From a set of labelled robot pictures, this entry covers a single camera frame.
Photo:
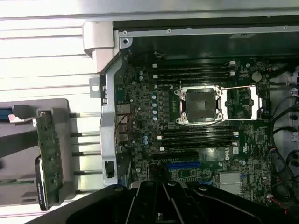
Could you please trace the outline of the green RAM stick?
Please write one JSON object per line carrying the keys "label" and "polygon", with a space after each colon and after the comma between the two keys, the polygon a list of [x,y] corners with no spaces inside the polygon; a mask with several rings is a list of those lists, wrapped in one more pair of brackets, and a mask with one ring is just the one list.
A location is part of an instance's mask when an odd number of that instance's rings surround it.
{"label": "green RAM stick", "polygon": [[0,180],[0,186],[33,184],[33,183],[35,183],[34,180],[16,180],[16,179]]}

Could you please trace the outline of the green motherboard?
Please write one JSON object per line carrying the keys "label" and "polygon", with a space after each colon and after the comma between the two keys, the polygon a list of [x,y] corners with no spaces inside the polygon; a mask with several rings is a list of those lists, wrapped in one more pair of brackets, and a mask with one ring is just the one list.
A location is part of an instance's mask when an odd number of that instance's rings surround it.
{"label": "green motherboard", "polygon": [[[158,67],[157,62],[163,61],[229,61],[229,65],[179,65]],[[229,67],[229,70],[213,71],[154,71],[166,67]],[[241,176],[242,194],[238,195],[250,201],[268,204],[267,194],[270,192],[271,175],[267,169],[266,154],[270,147],[270,93],[267,61],[257,58],[214,58],[193,60],[170,60],[168,58],[129,59],[125,69],[114,78],[115,95],[115,139],[117,144],[117,161],[119,182],[130,187],[133,182],[149,179],[180,181],[186,184],[207,184],[219,187],[220,172],[239,172]],[[235,76],[221,82],[205,83],[157,83],[158,78],[198,78],[203,76],[158,77],[155,74],[173,72],[229,72]],[[262,80],[258,83],[251,79],[253,72],[259,71]],[[174,122],[172,115],[173,91],[180,86],[220,86],[234,87],[255,85],[256,88],[226,90],[227,109],[230,119],[267,119],[262,121],[222,121],[209,125],[184,126]],[[168,130],[190,130],[208,128],[229,128],[232,133],[195,133],[167,134],[171,135],[202,135],[232,134],[233,137],[214,138],[174,138],[158,140],[161,132]],[[181,143],[164,144],[165,140],[203,140],[203,139],[234,139],[230,143]],[[191,150],[159,151],[164,145],[232,145],[229,147],[203,148]],[[198,158],[154,160],[153,154],[198,152]],[[167,164],[181,162],[200,162],[200,168],[169,170]]]}

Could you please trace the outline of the black expansion slot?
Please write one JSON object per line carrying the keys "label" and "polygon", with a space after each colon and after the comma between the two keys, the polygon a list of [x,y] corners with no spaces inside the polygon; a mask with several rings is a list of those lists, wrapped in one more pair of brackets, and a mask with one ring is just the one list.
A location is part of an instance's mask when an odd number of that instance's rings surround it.
{"label": "black expansion slot", "polygon": [[180,152],[180,153],[160,153],[153,154],[152,159],[154,160],[166,160],[166,159],[182,159],[186,160],[187,158],[198,158],[198,152]]}

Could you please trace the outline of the silver chipset heatsink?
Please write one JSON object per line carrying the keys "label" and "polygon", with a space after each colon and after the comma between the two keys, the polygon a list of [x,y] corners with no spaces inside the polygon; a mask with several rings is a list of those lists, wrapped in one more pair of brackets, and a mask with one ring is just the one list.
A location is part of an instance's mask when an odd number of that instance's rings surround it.
{"label": "silver chipset heatsink", "polygon": [[219,187],[234,195],[242,194],[241,176],[239,172],[220,172]]}

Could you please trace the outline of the blue expansion slot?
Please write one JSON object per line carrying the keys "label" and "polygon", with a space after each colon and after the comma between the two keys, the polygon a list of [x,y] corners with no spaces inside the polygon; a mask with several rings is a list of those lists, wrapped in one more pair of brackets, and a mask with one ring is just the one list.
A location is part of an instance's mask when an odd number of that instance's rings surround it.
{"label": "blue expansion slot", "polygon": [[196,161],[196,162],[181,162],[181,163],[167,164],[166,166],[169,170],[185,169],[185,168],[200,168],[201,163],[198,161]]}

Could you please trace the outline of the grey parts rack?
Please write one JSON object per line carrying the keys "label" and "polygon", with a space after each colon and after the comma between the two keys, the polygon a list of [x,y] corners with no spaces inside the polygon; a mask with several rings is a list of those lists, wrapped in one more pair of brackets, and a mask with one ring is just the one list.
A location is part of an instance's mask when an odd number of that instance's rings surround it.
{"label": "grey parts rack", "polygon": [[29,101],[0,102],[0,180],[34,180],[33,184],[0,186],[0,206],[39,204],[36,177],[35,159],[39,155],[38,146],[28,148],[11,156],[1,154],[6,149],[1,139],[15,133],[22,133],[34,129],[32,122],[15,125],[8,120],[8,114],[19,116],[35,116],[37,109],[54,109],[55,129],[60,143],[61,160],[63,168],[63,186],[59,190],[60,205],[64,200],[75,195],[74,169],[72,163],[71,130],[69,117],[69,104],[66,99],[44,99]]}

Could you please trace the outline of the black RAM slot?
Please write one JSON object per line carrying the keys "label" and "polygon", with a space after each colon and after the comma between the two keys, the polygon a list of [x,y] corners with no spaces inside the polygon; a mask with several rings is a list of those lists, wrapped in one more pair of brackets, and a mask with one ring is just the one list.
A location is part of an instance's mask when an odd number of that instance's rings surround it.
{"label": "black RAM slot", "polygon": [[182,83],[205,83],[205,82],[221,82],[221,81],[227,81],[229,80],[229,77],[198,77],[198,78],[158,78],[158,79],[152,79],[153,82],[157,83],[176,83],[176,82],[182,82]]}
{"label": "black RAM slot", "polygon": [[157,68],[154,71],[190,71],[190,70],[200,70],[200,71],[213,71],[213,70],[229,70],[229,67],[221,66],[199,66],[199,67],[166,67],[166,68]]}
{"label": "black RAM slot", "polygon": [[173,72],[173,73],[160,73],[155,74],[155,76],[158,77],[178,77],[178,76],[235,76],[235,71],[229,71],[229,72]]}
{"label": "black RAM slot", "polygon": [[216,143],[230,143],[233,142],[234,139],[203,139],[203,140],[165,140],[161,141],[161,143],[164,144],[183,144],[183,143],[211,143],[211,144],[216,144]]}
{"label": "black RAM slot", "polygon": [[171,136],[163,136],[158,135],[158,140],[163,139],[174,139],[174,138],[214,138],[214,137],[224,137],[224,138],[230,138],[233,137],[232,134],[202,134],[202,135],[171,135]]}
{"label": "black RAM slot", "polygon": [[229,65],[229,61],[163,61],[157,62],[158,67],[179,65]]}
{"label": "black RAM slot", "polygon": [[195,133],[232,133],[234,130],[229,128],[208,128],[208,129],[190,129],[190,130],[183,130],[183,129],[176,129],[176,130],[168,130],[161,132],[161,135],[167,134],[195,134]]}
{"label": "black RAM slot", "polygon": [[159,151],[166,150],[191,150],[191,149],[203,149],[203,148],[219,148],[219,147],[229,147],[232,145],[218,144],[218,145],[164,145],[159,146]]}

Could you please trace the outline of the CPU socket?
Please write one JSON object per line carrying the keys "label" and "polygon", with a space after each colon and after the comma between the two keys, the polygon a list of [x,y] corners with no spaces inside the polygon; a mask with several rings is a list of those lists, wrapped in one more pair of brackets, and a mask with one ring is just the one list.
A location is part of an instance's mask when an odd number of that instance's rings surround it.
{"label": "CPU socket", "polygon": [[220,86],[180,86],[173,91],[174,122],[184,126],[209,125],[228,118],[226,90]]}

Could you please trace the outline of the black open PC case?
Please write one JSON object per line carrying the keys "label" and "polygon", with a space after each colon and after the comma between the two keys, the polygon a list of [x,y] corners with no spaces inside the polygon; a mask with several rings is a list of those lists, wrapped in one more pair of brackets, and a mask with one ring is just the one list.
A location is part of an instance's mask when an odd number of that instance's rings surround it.
{"label": "black open PC case", "polygon": [[252,202],[282,210],[283,224],[299,224],[299,16],[97,21],[83,26],[83,40],[84,50],[100,76],[96,95],[102,105],[99,136],[105,188],[121,185],[131,189],[144,181],[156,182],[155,224],[181,224],[164,184],[178,182],[190,189],[202,184],[157,178],[136,181],[130,187],[119,182],[115,76],[124,71],[129,59],[267,61],[271,115],[266,154],[271,175],[266,196],[269,203]]}

